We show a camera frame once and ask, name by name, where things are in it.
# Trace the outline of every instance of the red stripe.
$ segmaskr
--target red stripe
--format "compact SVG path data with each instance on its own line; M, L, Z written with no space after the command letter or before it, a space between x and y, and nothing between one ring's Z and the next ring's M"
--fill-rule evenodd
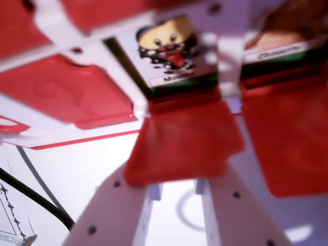
M67 142L58 142L58 143L52 143L50 145L42 145L42 146L32 147L30 149L32 149L32 150L44 150L44 149L48 149L48 148L54 148L54 147L60 147L60 146L65 146L65 145L78 144L80 142L88 142L88 141L100 140L100 139L105 139L105 138L110 138L110 137L124 136L124 135L133 134L133 133L138 133L139 131L140 130L134 130L134 131L129 131L129 132L113 133L113 134L104 135L104 136L89 137L89 138L84 138L84 139L79 139L79 140L73 140L73 141L67 141Z

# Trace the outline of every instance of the black cable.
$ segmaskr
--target black cable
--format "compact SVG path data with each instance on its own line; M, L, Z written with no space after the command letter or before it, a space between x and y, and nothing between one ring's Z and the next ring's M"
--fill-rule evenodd
M47 187L46 183L42 180L42 178L38 174L37 170L33 166L32 162L30 161L29 157L25 153L23 147L21 147L21 146L16 146L16 147L17 147L18 152L20 153L21 157L25 161L27 167L30 169L30 171L32 172L33 176L35 177L36 181L40 184L42 189L46 192L46 194L49 196L49 198L52 200L52 202L57 206L57 208L59 208L60 210L62 210L69 216L69 214L63 208L63 206L59 203L59 201L56 199L56 197L52 194L50 189Z
M2 168L0 168L0 179L48 210L57 219L59 219L67 227L68 230L71 230L74 225L74 221L71 219L71 217L68 216L68 214L54 206L51 202L37 194L34 190L20 182L18 179L11 176Z

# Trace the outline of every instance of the cartoon character card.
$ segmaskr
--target cartoon character card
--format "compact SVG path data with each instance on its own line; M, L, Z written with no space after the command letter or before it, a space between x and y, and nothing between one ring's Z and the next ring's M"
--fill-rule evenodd
M327 0L253 0L244 64L318 48L327 35Z
M210 63L205 59L216 47L204 44L186 15L119 34L116 40L143 83L157 95L217 83L217 60Z

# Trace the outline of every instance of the red panel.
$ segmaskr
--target red panel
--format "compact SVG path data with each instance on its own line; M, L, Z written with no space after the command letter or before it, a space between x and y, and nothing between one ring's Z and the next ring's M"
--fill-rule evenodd
M79 28L96 27L132 17L150 9L166 9L196 0L61 0L70 19Z
M61 56L0 74L0 91L81 129L136 120L129 99L100 68Z
M217 93L153 105L125 169L142 186L169 180L216 177L243 149L236 122Z
M9 119L9 118L6 118L4 116L0 115L0 118L6 119L6 120L9 120L9 121L12 121L12 122L16 123L15 125L10 125L10 126L0 125L0 132L19 133L19 132L26 131L27 129L30 128L29 126L27 126L25 124L22 124L18 121L15 121L15 120L12 120L12 119Z
M243 115L271 193L328 192L327 75L244 91Z
M23 1L0 1L0 59L49 43Z

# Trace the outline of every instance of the paper sheet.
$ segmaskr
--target paper sheet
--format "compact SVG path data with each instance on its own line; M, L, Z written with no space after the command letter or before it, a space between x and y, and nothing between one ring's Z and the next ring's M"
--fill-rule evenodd
M0 167L12 175L5 155L0 155ZM24 238L35 235L22 196L0 179L0 246L18 245Z

